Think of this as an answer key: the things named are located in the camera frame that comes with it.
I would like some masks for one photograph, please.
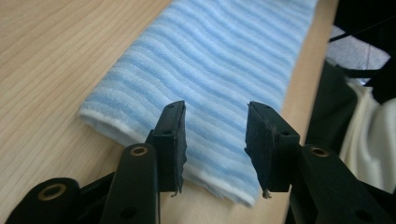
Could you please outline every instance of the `folded towel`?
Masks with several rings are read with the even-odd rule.
[[[187,106],[184,177],[253,205],[244,151],[248,103],[279,111],[317,0],[176,0],[118,59],[80,107],[95,130],[142,142],[163,107]]]

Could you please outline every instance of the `table surface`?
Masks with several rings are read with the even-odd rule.
[[[122,146],[78,117],[84,98],[169,0],[0,0],[0,223],[36,184],[85,186],[113,172]],[[293,72],[283,118],[303,137],[337,0],[320,0]],[[161,196],[163,223],[281,223],[287,193],[252,208],[187,182]]]

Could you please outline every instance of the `microfiber cloth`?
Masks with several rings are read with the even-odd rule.
[[[78,111],[124,146],[144,142],[163,107],[186,102],[184,178],[253,205],[248,103],[280,111],[317,0],[176,0],[124,52]]]

